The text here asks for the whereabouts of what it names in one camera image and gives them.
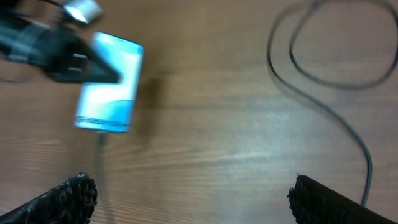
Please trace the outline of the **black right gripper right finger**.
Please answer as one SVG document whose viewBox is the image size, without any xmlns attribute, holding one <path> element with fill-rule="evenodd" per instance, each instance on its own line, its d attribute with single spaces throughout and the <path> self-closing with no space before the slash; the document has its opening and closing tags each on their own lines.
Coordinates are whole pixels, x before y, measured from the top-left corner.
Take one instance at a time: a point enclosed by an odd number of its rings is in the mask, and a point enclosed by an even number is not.
<svg viewBox="0 0 398 224">
<path fill-rule="evenodd" d="M 297 224 L 397 224 L 306 175 L 287 194 Z"/>
</svg>

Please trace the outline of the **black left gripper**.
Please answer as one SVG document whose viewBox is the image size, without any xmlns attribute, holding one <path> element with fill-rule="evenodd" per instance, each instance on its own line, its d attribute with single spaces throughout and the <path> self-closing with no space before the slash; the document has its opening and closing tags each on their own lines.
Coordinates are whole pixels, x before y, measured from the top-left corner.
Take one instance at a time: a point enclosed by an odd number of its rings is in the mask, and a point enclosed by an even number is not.
<svg viewBox="0 0 398 224">
<path fill-rule="evenodd" d="M 63 24 L 50 28 L 17 16 L 1 16 L 1 53 L 8 61 L 40 68 L 61 83 L 118 83 L 120 74 L 75 31 Z"/>
</svg>

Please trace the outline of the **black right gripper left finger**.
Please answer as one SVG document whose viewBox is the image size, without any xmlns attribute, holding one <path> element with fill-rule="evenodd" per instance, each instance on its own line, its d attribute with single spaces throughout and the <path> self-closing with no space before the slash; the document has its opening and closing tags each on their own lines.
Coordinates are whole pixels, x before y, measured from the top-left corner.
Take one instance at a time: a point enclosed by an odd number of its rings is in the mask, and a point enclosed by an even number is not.
<svg viewBox="0 0 398 224">
<path fill-rule="evenodd" d="M 10 212 L 1 224 L 87 224 L 98 203 L 95 180 L 80 172 Z"/>
</svg>

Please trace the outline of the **Samsung Galaxy smartphone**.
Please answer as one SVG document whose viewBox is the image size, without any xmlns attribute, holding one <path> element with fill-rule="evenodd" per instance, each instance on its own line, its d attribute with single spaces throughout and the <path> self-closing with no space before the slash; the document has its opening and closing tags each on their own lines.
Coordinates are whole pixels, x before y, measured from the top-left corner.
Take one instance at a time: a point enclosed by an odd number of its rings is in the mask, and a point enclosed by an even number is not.
<svg viewBox="0 0 398 224">
<path fill-rule="evenodd" d="M 95 32 L 93 50 L 119 73 L 117 83 L 84 83 L 74 125 L 111 133 L 126 133 L 131 125 L 144 48 L 105 32 Z"/>
</svg>

